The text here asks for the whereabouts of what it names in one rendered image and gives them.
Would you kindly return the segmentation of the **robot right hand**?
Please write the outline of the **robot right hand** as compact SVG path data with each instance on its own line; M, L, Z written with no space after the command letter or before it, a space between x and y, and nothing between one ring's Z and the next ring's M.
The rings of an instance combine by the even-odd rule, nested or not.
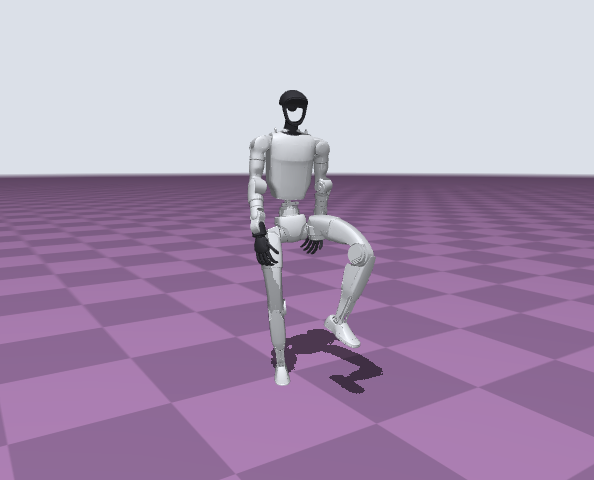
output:
M260 232L253 234L252 236L255 239L255 244L254 244L254 249L256 252L256 257L257 257L257 261L258 263L260 263L261 265L266 265L266 266L274 266L273 263L278 263L278 261L275 261L272 258L272 255L270 253L270 249L272 251L274 251L276 254L279 254L279 252L268 242L268 239L265 237L266 233L266 228L265 228L265 224L261 221L259 222L259 228L260 228ZM269 259L270 261L269 261Z

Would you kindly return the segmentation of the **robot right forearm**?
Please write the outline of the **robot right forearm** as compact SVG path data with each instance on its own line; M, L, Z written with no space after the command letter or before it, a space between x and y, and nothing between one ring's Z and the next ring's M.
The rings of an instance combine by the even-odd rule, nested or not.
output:
M251 179L248 183L248 203L250 204L250 229L253 234L259 233L259 222L265 222L265 213L264 213L264 197L259 194L255 193L255 180ZM264 223L265 224L265 223Z

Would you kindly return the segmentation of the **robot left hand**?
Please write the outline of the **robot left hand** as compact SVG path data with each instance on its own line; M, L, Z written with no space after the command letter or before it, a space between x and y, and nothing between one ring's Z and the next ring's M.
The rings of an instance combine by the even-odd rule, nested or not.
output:
M305 242L303 243L303 245L301 245L300 247L304 247L308 243L308 241L309 241L309 238L307 237L307 239L305 240ZM312 243L312 241L313 240L310 240L309 241L308 245L306 246L305 249L303 249L303 251L306 251L311 246L311 244L312 244L311 248L306 253L310 253L313 250L314 246L315 246L313 252L311 252L311 254L314 254L317 251L317 249L318 249L319 242L320 242L319 249L321 250L321 248L323 247L323 240L313 241L313 243Z

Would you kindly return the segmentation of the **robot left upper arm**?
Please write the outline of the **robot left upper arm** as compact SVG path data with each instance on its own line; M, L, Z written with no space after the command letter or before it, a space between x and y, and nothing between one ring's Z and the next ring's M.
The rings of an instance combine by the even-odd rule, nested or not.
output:
M328 171L328 155L330 152L329 144L323 139L313 137L315 140L315 156L314 156L314 175L315 175L315 191L324 194L330 191L333 187L332 181L326 177Z

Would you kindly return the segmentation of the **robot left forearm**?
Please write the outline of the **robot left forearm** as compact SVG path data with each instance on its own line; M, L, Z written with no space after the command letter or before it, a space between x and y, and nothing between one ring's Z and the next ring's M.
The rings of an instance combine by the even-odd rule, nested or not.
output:
M327 214L327 202L329 199L330 191L320 194L318 192L315 193L315 208L314 208L314 215L326 215Z

